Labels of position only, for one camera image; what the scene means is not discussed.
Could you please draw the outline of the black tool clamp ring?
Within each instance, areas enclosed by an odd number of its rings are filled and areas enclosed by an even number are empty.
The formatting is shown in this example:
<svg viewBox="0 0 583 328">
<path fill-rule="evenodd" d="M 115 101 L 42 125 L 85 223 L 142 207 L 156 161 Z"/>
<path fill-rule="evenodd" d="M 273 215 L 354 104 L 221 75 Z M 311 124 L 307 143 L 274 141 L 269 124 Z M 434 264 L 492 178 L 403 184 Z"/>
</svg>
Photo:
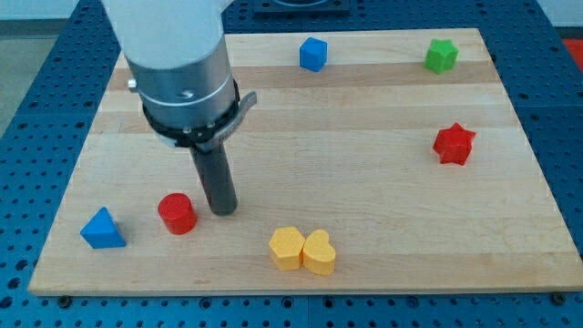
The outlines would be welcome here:
<svg viewBox="0 0 583 328">
<path fill-rule="evenodd" d="M 147 107 L 142 110 L 151 128 L 171 147 L 194 148 L 209 152 L 222 144 L 239 128 L 248 111 L 258 102 L 257 93 L 251 91 L 213 123 L 198 128 L 171 128 L 156 121 Z"/>
</svg>

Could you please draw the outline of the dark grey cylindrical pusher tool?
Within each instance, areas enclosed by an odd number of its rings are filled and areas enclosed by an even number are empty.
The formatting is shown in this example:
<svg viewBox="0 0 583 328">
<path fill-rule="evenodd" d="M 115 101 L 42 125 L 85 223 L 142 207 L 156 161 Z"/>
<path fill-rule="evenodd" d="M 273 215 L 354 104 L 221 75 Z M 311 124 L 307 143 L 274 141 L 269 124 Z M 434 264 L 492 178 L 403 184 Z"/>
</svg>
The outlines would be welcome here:
<svg viewBox="0 0 583 328">
<path fill-rule="evenodd" d="M 231 215 L 238 207 L 238 199 L 225 148 L 222 145 L 209 151 L 191 148 L 190 153 L 211 212 Z"/>
</svg>

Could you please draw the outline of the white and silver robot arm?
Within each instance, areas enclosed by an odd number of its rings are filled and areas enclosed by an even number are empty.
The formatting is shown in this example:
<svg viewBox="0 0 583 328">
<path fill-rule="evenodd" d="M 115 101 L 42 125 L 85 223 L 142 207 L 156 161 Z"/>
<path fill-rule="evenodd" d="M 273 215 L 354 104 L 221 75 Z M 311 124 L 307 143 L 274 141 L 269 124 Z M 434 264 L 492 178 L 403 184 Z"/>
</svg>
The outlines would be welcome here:
<svg viewBox="0 0 583 328">
<path fill-rule="evenodd" d="M 210 210 L 232 214 L 238 198 L 225 141 L 257 96 L 241 96 L 222 14 L 227 0 L 103 0 L 153 130 L 189 149 Z"/>
</svg>

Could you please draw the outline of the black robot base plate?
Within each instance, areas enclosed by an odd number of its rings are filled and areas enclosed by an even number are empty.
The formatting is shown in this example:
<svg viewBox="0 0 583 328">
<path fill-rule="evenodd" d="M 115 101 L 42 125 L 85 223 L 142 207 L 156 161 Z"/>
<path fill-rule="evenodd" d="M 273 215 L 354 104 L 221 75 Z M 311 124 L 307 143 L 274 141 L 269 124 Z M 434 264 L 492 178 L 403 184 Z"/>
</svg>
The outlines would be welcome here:
<svg viewBox="0 0 583 328">
<path fill-rule="evenodd" d="M 349 14 L 351 0 L 252 0 L 255 15 Z"/>
</svg>

